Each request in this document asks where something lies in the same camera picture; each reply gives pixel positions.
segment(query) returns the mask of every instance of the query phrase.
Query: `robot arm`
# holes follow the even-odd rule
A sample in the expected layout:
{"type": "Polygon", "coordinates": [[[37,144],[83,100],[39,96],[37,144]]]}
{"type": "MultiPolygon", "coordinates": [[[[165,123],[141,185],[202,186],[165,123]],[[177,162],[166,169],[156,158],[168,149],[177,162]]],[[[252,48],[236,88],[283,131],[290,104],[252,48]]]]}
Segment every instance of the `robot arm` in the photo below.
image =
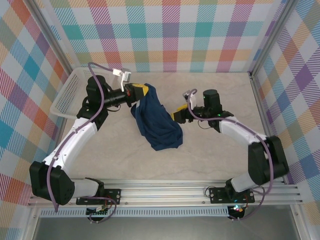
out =
{"type": "Polygon", "coordinates": [[[106,84],[103,76],[96,76],[104,94],[104,99],[101,99],[97,82],[93,77],[89,78],[86,86],[87,97],[82,102],[82,108],[79,110],[71,130],[42,162],[31,164],[29,171],[32,192],[35,196],[51,200],[46,178],[49,166],[53,161],[50,186],[57,204],[65,205],[72,198],[105,197],[103,182],[92,178],[71,179],[69,174],[84,145],[100,129],[108,117],[108,108],[117,107],[123,103],[127,103],[131,107],[132,103],[143,98],[149,90],[147,86],[136,83],[127,83],[123,86],[122,83],[128,82],[130,79],[130,72],[126,69],[114,69],[113,74],[121,77],[121,88],[112,90],[106,84]],[[102,100],[104,104],[101,112],[91,122],[85,124],[97,113],[102,100]],[[60,147],[62,148],[58,156],[55,156],[60,147]]]}
{"type": "Polygon", "coordinates": [[[190,113],[188,105],[185,104],[178,108],[178,111],[171,114],[174,121],[184,124],[186,120],[192,122],[195,117],[209,120],[208,125],[217,132],[228,135],[242,146],[248,149],[248,171],[244,174],[226,181],[225,191],[228,198],[232,201],[245,191],[261,186],[270,180],[271,172],[267,153],[261,141],[266,143],[272,158],[273,176],[279,178],[289,172],[286,156],[277,136],[267,137],[254,130],[244,129],[236,117],[228,111],[224,111],[220,104],[220,96],[214,89],[203,92],[204,106],[196,105],[195,95],[187,91],[183,94],[184,98],[189,99],[190,113]]]}

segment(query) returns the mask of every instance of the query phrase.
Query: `navy blue cloth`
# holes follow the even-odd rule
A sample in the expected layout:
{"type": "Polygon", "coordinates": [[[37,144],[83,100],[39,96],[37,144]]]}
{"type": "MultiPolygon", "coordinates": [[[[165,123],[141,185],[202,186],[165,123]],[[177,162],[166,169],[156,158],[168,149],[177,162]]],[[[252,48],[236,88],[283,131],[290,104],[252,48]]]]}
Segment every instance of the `navy blue cloth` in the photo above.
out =
{"type": "Polygon", "coordinates": [[[148,83],[145,85],[149,87],[146,96],[131,108],[141,135],[156,151],[178,148],[183,143],[181,127],[159,102],[156,89],[148,83]]]}

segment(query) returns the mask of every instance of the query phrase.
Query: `beige floor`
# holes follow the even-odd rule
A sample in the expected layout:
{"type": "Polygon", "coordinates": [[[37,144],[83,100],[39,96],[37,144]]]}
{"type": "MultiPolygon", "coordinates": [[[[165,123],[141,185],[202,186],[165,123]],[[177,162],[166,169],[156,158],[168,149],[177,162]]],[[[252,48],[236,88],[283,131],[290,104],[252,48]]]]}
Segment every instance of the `beige floor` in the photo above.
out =
{"type": "MultiPolygon", "coordinates": [[[[133,73],[131,83],[149,83],[171,113],[185,103],[182,93],[197,88],[217,89],[223,109],[263,133],[247,73],[133,73]]],[[[73,124],[68,120],[64,134],[73,124]]],[[[141,136],[130,109],[123,104],[111,112],[100,131],[79,154],[73,178],[131,180],[226,180],[247,170],[247,150],[213,129],[201,129],[197,121],[181,125],[183,144],[178,149],[154,151],[141,136]]]]}

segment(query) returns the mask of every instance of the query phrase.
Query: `blue towel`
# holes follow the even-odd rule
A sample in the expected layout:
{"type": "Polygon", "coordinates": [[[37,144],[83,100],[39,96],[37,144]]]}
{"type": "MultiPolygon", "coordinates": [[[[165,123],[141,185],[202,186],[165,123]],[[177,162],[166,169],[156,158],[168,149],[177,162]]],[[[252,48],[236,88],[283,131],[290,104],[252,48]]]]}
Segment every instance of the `blue towel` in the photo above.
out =
{"type": "Polygon", "coordinates": [[[145,85],[149,87],[148,93],[131,108],[140,133],[156,151],[177,149],[183,142],[182,129],[159,102],[156,89],[148,83],[145,85]]]}

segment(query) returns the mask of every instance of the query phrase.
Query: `white plastic basket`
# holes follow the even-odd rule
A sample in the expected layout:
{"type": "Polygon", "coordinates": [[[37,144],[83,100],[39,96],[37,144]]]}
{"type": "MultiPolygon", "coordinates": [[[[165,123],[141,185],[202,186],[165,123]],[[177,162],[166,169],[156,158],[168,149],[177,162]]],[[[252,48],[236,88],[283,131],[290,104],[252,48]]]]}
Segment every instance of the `white plastic basket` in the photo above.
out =
{"type": "MultiPolygon", "coordinates": [[[[112,72],[93,68],[96,75],[101,75],[111,86],[112,72]]],[[[82,107],[82,102],[87,96],[86,86],[88,79],[92,77],[88,67],[77,67],[72,71],[60,92],[54,99],[50,112],[67,119],[77,119],[77,114],[82,107]]]]}

